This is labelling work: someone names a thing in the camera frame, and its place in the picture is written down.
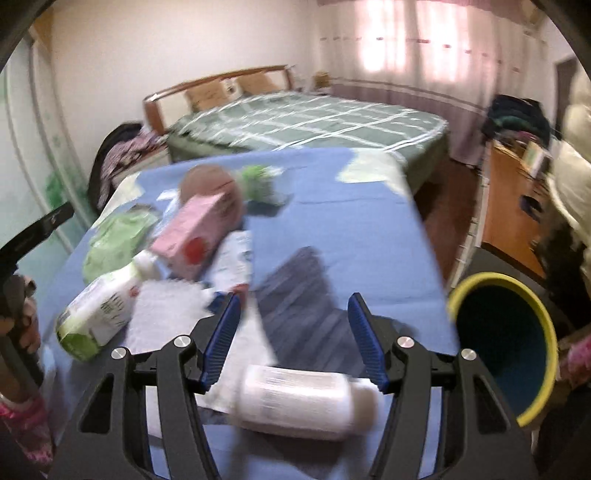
pink carton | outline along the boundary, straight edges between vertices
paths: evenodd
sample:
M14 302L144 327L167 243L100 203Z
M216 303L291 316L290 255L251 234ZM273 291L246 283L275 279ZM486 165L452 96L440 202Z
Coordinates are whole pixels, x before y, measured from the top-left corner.
M223 193L192 197L150 247L179 277L194 280L234 227L223 197Z

blue tablecloth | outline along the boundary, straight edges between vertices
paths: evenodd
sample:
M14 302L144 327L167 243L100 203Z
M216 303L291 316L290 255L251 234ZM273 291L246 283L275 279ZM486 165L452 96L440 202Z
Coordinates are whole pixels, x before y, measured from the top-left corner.
M253 234L253 285L283 264L301 247L320 252L336 305L346 309L349 296L360 292L372 313L409 325L428 349L457 353L457 339L446 313L446 299L420 218L412 201L395 194L383 182L342 183L336 180L356 153L347 148L247 153L201 160L233 170L248 164L272 164L290 172L294 196L277 216L248 216ZM142 172L145 190L133 203L157 201L163 190L176 188L196 162ZM93 379L107 348L89 364L73 361L58 346L53 320L84 288L81 267L88 232L57 275L49 295L39 302L42 336L56 358L58 373L50 404L50 426L59 438L88 382ZM116 347L118 337L111 345ZM367 474L381 438L391 398L386 399L378 426L363 438L345 442L327 479L360 478ZM440 393L432 391L429 431L421 476L433 470L439 435ZM252 432L232 426L204 427L223 478L309 479L290 465L271 444L253 442ZM155 447L155 472L166 475L162 451Z

sheer white curtain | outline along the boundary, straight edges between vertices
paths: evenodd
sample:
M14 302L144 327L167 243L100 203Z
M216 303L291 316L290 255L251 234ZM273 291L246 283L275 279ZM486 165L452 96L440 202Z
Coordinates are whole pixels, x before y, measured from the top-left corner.
M515 0L318 0L322 67L335 94L450 122L451 157L476 164L497 93L528 97L544 47Z

green bedspread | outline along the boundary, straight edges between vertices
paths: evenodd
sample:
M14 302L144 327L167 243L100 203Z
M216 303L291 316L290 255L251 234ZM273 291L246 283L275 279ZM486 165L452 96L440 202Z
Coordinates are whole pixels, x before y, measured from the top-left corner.
M177 121L169 133L172 144L186 149L194 143L196 151L207 147L210 154L305 147L376 148L390 153L407 175L422 172L420 182L409 179L411 186L422 183L447 154L447 122L437 115L399 105L297 92L246 97L193 113Z

trash can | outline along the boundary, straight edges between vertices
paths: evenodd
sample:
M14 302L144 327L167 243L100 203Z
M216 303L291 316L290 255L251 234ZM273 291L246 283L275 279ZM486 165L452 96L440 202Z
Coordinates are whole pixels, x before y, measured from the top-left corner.
M461 348L484 362L521 427L544 408L556 377L558 344L550 316L523 283L479 273L451 293L448 310Z

